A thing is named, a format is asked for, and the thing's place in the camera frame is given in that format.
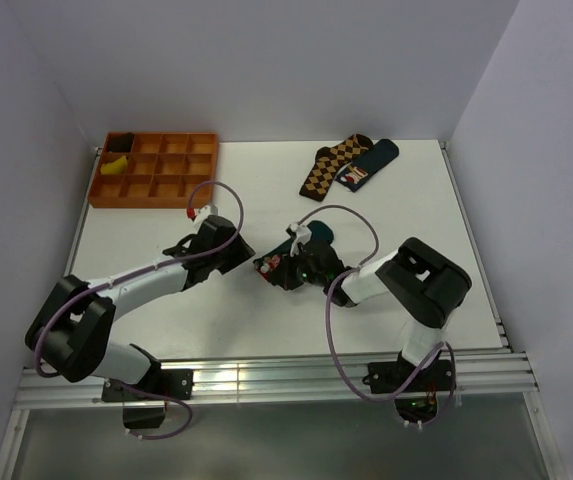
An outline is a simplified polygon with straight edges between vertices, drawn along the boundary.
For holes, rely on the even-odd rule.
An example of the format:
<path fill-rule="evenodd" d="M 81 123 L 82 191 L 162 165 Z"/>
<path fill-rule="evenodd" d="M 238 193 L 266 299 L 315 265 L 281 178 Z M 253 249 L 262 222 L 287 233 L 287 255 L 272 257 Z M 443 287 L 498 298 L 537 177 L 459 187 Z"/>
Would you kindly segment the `green reindeer sock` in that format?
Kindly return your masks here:
<path fill-rule="evenodd" d="M 334 233 L 328 225 L 317 220 L 302 225 L 292 223 L 287 228 L 287 233 L 288 240 L 256 258 L 253 266 L 269 284 L 290 291 L 304 284 L 297 273 L 298 255 L 303 252 L 303 247 L 311 240 L 322 240 L 331 244 Z"/>

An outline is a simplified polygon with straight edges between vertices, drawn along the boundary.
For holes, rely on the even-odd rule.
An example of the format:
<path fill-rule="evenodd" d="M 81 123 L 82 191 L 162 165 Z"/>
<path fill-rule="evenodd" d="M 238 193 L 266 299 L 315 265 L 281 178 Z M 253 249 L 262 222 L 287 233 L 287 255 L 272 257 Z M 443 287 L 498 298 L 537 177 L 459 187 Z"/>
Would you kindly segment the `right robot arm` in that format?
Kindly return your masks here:
<path fill-rule="evenodd" d="M 380 382 L 371 388 L 373 394 L 454 384 L 454 362 L 440 355 L 449 319 L 463 303 L 472 280 L 421 240 L 411 237 L 386 257 L 353 268 L 342 262 L 325 238 L 291 240 L 253 264 L 268 283 L 285 291 L 305 284 L 320 287 L 327 309 L 352 308 L 384 294 L 398 301 L 413 323 L 397 359 L 387 363 L 384 372 L 369 370 L 370 379 Z"/>

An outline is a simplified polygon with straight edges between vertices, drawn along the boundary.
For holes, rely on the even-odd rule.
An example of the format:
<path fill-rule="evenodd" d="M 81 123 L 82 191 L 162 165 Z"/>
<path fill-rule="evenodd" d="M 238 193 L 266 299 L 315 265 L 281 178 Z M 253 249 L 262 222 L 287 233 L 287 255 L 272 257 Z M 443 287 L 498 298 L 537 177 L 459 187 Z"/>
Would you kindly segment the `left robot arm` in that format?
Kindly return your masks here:
<path fill-rule="evenodd" d="M 149 265 L 93 281 L 61 278 L 29 327 L 25 344 L 71 383 L 102 377 L 124 384 L 138 399 L 149 399 L 164 390 L 161 363 L 137 345 L 110 341 L 114 322 L 204 282 L 214 271 L 226 274 L 254 254 L 231 221 L 210 214 Z"/>

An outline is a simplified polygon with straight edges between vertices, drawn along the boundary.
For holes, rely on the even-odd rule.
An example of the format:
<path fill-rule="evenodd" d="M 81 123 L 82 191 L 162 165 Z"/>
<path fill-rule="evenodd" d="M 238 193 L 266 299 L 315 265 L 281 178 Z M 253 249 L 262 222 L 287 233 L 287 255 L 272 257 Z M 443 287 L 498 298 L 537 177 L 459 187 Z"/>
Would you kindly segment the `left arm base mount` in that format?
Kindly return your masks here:
<path fill-rule="evenodd" d="M 191 398 L 194 371 L 192 369 L 160 369 L 135 386 L 117 380 L 106 380 L 101 401 L 122 405 L 122 423 L 128 433 L 145 440 L 162 440 L 183 433 L 193 419 Z M 186 419 L 174 431 L 158 433 L 170 406 L 185 409 Z"/>

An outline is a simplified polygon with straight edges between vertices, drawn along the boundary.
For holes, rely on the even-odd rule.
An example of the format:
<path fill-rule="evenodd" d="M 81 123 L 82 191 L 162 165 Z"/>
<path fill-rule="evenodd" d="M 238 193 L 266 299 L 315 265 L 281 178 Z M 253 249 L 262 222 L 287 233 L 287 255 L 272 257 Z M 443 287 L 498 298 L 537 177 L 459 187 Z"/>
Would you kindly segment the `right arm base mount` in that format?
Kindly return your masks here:
<path fill-rule="evenodd" d="M 395 361 L 371 362 L 362 383 L 374 395 L 391 394 L 397 390 L 414 370 L 414 366 L 401 356 Z M 423 368 L 410 382 L 402 395 L 393 401 L 396 413 L 404 422 L 417 426 L 434 420 L 440 411 L 438 396 L 452 398 L 457 383 L 452 363 L 436 358 Z"/>

